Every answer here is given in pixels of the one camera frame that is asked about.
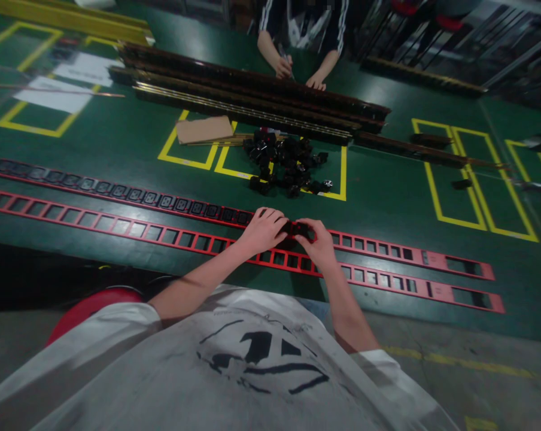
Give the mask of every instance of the concrete floor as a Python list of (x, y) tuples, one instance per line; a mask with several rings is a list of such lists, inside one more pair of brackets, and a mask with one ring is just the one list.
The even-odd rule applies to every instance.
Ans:
[[(42, 349), (62, 314), (0, 312), (0, 382)], [(461, 430), (541, 431), (540, 342), (366, 317), (381, 345)]]

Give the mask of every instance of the black sleeve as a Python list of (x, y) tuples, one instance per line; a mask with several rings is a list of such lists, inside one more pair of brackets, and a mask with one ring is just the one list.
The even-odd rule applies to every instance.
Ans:
[(335, 2), (334, 10), (330, 13), (329, 24), (324, 32), (323, 42), (320, 47), (320, 52), (322, 54), (338, 51), (338, 55), (342, 55), (344, 30), (347, 28), (345, 22), (347, 18), (348, 3), (349, 0)]
[(260, 16), (259, 32), (267, 30), (274, 38), (281, 29), (282, 16), (287, 10), (287, 0), (267, 0)]

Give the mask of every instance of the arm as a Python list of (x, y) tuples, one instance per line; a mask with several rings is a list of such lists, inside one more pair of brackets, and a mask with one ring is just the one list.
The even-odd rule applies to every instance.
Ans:
[(281, 242), (287, 234), (279, 232), (287, 221), (280, 211), (259, 208), (236, 243), (168, 285), (149, 304), (167, 324), (193, 314), (238, 266)]
[(260, 17), (259, 41), (257, 46), (265, 60), (275, 70), (277, 78), (290, 78), (293, 60), (284, 59), (275, 48), (273, 38), (279, 32), (282, 16), (287, 9), (287, 0), (268, 0)]
[(312, 243), (300, 235), (296, 237), (296, 240), (305, 248), (308, 256), (323, 274), (329, 293), (332, 322), (338, 344), (347, 353), (380, 349), (378, 341), (336, 261), (331, 234), (321, 221), (302, 218), (297, 222), (310, 226), (316, 235), (316, 239)]
[(325, 53), (324, 60), (313, 76), (309, 78), (306, 85), (318, 90), (326, 90), (323, 81), (335, 67), (336, 62), (342, 55), (344, 48), (344, 32), (347, 28), (346, 19), (349, 0), (335, 2), (335, 8), (329, 19), (329, 24), (324, 31), (323, 42), (320, 45), (320, 52)]

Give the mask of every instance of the hand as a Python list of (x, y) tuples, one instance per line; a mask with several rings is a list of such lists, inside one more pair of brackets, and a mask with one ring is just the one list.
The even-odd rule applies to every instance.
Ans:
[(311, 218), (300, 218), (297, 223), (307, 224), (314, 231), (314, 242), (308, 241), (302, 235), (296, 235), (294, 238), (302, 245), (308, 256), (312, 259), (320, 271), (324, 274), (334, 268), (340, 268), (336, 261), (335, 247), (332, 243), (332, 235), (323, 222), (320, 220), (312, 220)]
[(275, 72), (279, 79), (290, 78), (293, 74), (293, 58), (290, 55), (286, 59), (279, 57), (275, 65)]
[(308, 81), (306, 82), (306, 86), (317, 90), (325, 91), (326, 84), (323, 84), (323, 79), (324, 78), (318, 72), (316, 72), (308, 79)]
[(235, 245), (245, 253), (247, 259), (250, 259), (275, 247), (287, 237), (286, 232), (280, 232), (287, 221), (284, 214), (278, 210), (259, 208)]

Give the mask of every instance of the red stool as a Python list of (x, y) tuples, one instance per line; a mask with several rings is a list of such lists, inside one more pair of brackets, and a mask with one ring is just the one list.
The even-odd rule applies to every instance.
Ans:
[[(420, 56), (420, 58), (422, 59), (422, 57), (424, 57), (424, 54), (426, 54), (428, 52), (428, 50), (430, 49), (430, 47), (440, 38), (440, 36), (442, 36), (442, 34), (444, 32), (448, 32), (451, 34), (451, 38), (452, 36), (454, 36), (455, 33), (457, 33), (458, 31), (460, 31), (460, 29), (462, 28), (463, 24), (462, 24), (462, 21), (458, 21), (458, 20), (455, 20), (455, 19), (452, 19), (452, 18), (449, 18), (447, 16), (444, 16), (444, 15), (438, 15), (436, 17), (436, 22), (438, 23), (438, 25), (440, 26), (440, 31), (438, 32), (438, 34), (436, 35), (436, 38), (432, 41), (432, 43), (428, 46), (428, 48), (426, 49), (426, 51), (424, 51), (424, 53)], [(436, 60), (436, 57), (438, 57), (438, 55), (442, 52), (442, 50), (444, 49), (444, 46), (446, 46), (448, 42), (442, 44), (442, 46), (440, 47), (440, 49), (438, 50), (438, 52), (434, 55), (434, 57), (432, 57), (432, 60), (430, 60), (428, 62), (428, 64), (423, 68), (423, 70), (426, 70), (428, 68), (428, 66), (430, 66), (430, 64)]]
[(83, 299), (76, 306), (71, 308), (59, 320), (55, 329), (51, 333), (49, 340), (45, 346), (50, 345), (57, 338), (68, 333), (75, 326), (86, 321), (93, 314), (98, 312), (103, 307), (119, 302), (143, 302), (141, 294), (135, 289), (128, 287), (111, 287), (94, 295)]
[(370, 49), (366, 52), (366, 56), (370, 54), (378, 40), (380, 39), (380, 36), (382, 33), (384, 33), (384, 30), (388, 24), (390, 24), (392, 17), (394, 15), (399, 16), (402, 18), (400, 21), (400, 24), (398, 24), (398, 28), (396, 29), (395, 33), (391, 36), (388, 44), (384, 47), (384, 50), (381, 53), (381, 56), (386, 51), (386, 48), (388, 48), (390, 45), (392, 45), (393, 40), (395, 39), (395, 36), (400, 34), (400, 28), (402, 27), (402, 24), (404, 24), (406, 18), (413, 16), (418, 8), (414, 5), (412, 5), (408, 0), (392, 0), (390, 2), (390, 8), (386, 11), (384, 18), (382, 19), (382, 22), (376, 29), (374, 35), (372, 36), (372, 42), (370, 42)]

